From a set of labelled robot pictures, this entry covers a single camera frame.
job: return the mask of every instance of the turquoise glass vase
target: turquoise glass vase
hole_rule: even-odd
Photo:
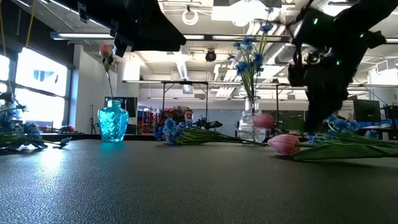
[[[129,112],[121,108],[121,99],[108,100],[108,107],[98,111],[99,131],[103,142],[121,142],[126,133]]]

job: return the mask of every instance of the clear glass vase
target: clear glass vase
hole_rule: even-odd
[[[259,97],[245,97],[244,112],[239,121],[239,138],[247,141],[263,142],[267,129],[254,125],[254,116],[259,113]]]
[[[98,110],[99,131],[103,142],[123,141],[129,112],[121,108],[121,103],[121,99],[108,100],[108,107]]]

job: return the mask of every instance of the tulip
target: tulip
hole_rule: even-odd
[[[112,56],[112,49],[108,45],[101,45],[99,47],[99,54],[102,57],[109,58]]]
[[[296,145],[299,144],[298,137],[289,134],[281,134],[268,140],[268,145],[284,156],[298,152],[300,147]]]
[[[269,114],[255,114],[254,125],[259,128],[274,128],[274,118]]]

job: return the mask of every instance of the security camera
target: security camera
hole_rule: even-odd
[[[216,60],[216,58],[217,58],[217,55],[214,52],[214,50],[213,49],[209,49],[207,51],[207,54],[206,54],[206,61],[207,62],[214,62]]]

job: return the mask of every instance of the dark gray table surface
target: dark gray table surface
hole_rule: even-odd
[[[398,223],[398,160],[74,141],[0,156],[0,223]]]

